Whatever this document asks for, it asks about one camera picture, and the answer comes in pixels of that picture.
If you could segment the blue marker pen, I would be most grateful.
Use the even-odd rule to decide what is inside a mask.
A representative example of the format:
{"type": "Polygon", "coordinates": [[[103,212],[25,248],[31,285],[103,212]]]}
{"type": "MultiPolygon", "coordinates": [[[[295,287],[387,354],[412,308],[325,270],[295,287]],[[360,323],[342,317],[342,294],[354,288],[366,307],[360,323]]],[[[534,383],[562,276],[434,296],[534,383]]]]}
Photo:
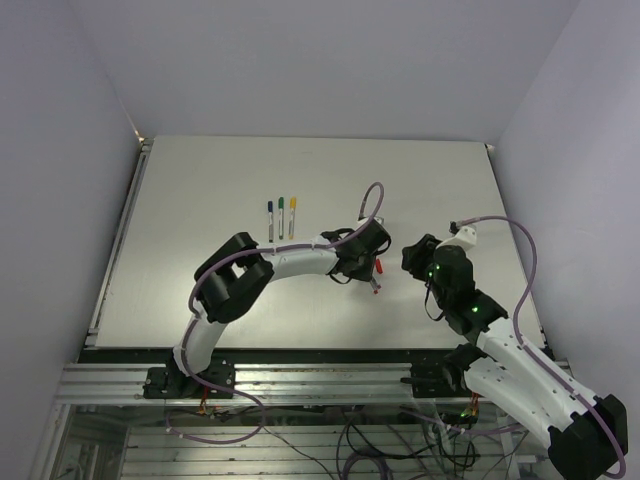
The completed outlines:
{"type": "Polygon", "coordinates": [[[267,215],[268,215],[268,242],[269,243],[273,243],[274,242],[274,208],[273,208],[273,212],[268,212],[268,208],[267,208],[267,215]]]}

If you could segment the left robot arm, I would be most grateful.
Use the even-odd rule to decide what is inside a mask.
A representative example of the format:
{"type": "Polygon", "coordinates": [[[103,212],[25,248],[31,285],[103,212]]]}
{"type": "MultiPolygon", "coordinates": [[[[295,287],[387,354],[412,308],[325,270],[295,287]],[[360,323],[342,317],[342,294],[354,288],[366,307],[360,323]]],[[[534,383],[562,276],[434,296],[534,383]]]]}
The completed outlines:
{"type": "Polygon", "coordinates": [[[268,284],[307,275],[371,283],[377,258],[390,246],[391,236],[377,219],[364,219],[355,229],[325,231],[307,243],[268,247],[246,232],[234,235],[195,273],[191,320],[173,348],[176,365],[168,384],[182,397],[196,395],[227,325],[248,313],[268,284]]]}

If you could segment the yellow marker pen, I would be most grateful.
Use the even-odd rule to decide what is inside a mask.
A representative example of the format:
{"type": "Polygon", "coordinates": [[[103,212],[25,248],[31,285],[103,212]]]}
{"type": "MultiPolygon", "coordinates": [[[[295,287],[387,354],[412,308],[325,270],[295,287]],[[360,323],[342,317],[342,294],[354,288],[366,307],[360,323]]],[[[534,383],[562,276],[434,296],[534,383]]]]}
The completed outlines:
{"type": "Polygon", "coordinates": [[[288,238],[291,240],[295,236],[295,218],[296,218],[296,208],[290,208],[289,201],[289,222],[288,222],[288,238]]]}

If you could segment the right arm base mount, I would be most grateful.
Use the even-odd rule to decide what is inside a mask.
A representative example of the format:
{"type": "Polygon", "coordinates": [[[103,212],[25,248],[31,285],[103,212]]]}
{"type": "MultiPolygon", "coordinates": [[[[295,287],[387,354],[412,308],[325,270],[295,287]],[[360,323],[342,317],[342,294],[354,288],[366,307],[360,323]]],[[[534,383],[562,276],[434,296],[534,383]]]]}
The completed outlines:
{"type": "Polygon", "coordinates": [[[460,372],[455,372],[452,349],[409,351],[409,373],[400,382],[411,388],[414,399],[470,397],[460,372]]]}

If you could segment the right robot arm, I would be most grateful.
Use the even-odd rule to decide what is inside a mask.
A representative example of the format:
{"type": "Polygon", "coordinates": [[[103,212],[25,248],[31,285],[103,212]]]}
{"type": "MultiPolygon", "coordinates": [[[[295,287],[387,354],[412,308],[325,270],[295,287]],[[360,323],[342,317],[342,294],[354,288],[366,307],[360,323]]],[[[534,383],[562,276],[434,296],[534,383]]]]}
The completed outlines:
{"type": "Polygon", "coordinates": [[[404,271],[423,282],[449,327],[465,338],[445,358],[442,387],[468,390],[504,410],[546,449],[565,479],[598,479],[628,452],[627,412],[568,375],[477,288],[468,243],[427,234],[402,250],[404,271]]]}

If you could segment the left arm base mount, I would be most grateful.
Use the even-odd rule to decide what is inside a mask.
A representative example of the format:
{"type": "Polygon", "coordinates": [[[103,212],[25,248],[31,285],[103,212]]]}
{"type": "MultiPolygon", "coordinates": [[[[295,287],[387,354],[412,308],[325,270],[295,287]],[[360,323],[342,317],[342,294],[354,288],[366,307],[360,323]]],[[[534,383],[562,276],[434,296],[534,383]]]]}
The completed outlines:
{"type": "Polygon", "coordinates": [[[216,388],[202,385],[183,374],[176,365],[154,367],[147,371],[143,385],[144,399],[179,400],[200,399],[204,395],[214,399],[230,399],[233,394],[225,391],[235,386],[235,369],[226,363],[213,363],[199,373],[203,380],[215,384],[216,388]]]}

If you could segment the green marker pen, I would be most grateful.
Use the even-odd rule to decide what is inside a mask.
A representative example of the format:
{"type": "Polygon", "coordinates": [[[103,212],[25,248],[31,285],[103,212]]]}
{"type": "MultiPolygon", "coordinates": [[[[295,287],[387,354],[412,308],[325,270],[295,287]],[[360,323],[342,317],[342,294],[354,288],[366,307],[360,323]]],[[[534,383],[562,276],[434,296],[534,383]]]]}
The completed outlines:
{"type": "Polygon", "coordinates": [[[284,209],[278,209],[278,238],[279,240],[283,240],[285,236],[284,232],[284,209]]]}

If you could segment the aluminium frame rail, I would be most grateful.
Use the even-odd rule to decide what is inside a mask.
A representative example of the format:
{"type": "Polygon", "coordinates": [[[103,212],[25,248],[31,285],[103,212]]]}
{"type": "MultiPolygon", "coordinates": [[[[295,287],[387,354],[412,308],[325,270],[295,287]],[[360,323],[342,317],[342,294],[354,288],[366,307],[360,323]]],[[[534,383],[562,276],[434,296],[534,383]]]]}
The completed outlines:
{"type": "MultiPolygon", "coordinates": [[[[195,398],[144,397],[150,364],[71,364],[59,382],[55,401],[69,405],[195,406],[195,398]]],[[[237,364],[229,384],[265,405],[404,403],[412,387],[401,381],[408,363],[396,364],[237,364]]]]}

